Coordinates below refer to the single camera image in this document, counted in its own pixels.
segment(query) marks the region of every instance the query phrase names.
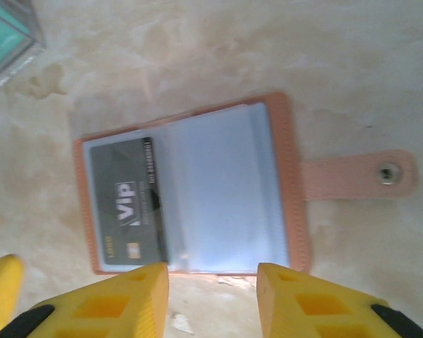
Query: card chip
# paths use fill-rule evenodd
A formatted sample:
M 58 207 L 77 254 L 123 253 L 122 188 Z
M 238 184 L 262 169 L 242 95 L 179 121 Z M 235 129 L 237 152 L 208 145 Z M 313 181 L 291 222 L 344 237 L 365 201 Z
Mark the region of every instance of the card chip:
M 140 259 L 141 251 L 139 243 L 127 243 L 127 254 L 130 259 Z

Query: marble floor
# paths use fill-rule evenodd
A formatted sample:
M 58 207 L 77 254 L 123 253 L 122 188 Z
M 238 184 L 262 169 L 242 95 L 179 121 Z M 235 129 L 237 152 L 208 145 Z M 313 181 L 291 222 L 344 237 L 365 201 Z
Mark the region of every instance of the marble floor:
M 88 261 L 74 139 L 280 89 L 303 159 L 416 156 L 412 196 L 307 207 L 312 274 L 423 327 L 423 0 L 34 4 L 47 50 L 0 89 L 0 256 L 26 262 L 18 311 L 103 279 Z M 253 285 L 172 277 L 166 337 L 261 337 Z

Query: yellow plastic part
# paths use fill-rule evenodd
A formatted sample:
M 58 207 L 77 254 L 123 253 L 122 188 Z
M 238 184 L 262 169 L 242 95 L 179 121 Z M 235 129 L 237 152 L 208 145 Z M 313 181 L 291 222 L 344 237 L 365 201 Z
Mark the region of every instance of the yellow plastic part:
M 147 265 L 48 299 L 55 311 L 28 338 L 162 338 L 168 268 Z
M 14 256 L 0 258 L 0 330 L 12 319 L 23 279 L 23 263 Z
M 376 297 L 270 263 L 259 264 L 264 338 L 400 338 L 371 308 Z

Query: glass object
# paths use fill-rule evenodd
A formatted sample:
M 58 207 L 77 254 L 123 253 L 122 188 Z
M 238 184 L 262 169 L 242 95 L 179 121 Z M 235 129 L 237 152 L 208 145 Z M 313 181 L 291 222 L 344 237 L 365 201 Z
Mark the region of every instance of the glass object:
M 30 0 L 0 0 L 0 86 L 43 49 Z

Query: beige floor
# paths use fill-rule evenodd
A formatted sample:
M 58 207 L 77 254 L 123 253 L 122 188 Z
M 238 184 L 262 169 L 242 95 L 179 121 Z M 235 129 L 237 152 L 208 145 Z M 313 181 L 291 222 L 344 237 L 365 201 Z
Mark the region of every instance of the beige floor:
M 309 203 L 313 274 L 423 326 L 423 0 L 35 0 L 48 50 L 0 90 L 0 256 L 18 310 L 100 280 L 75 187 L 76 137 L 282 89 L 304 159 L 406 149 L 416 194 Z M 250 283 L 173 277 L 167 337 L 261 337 Z

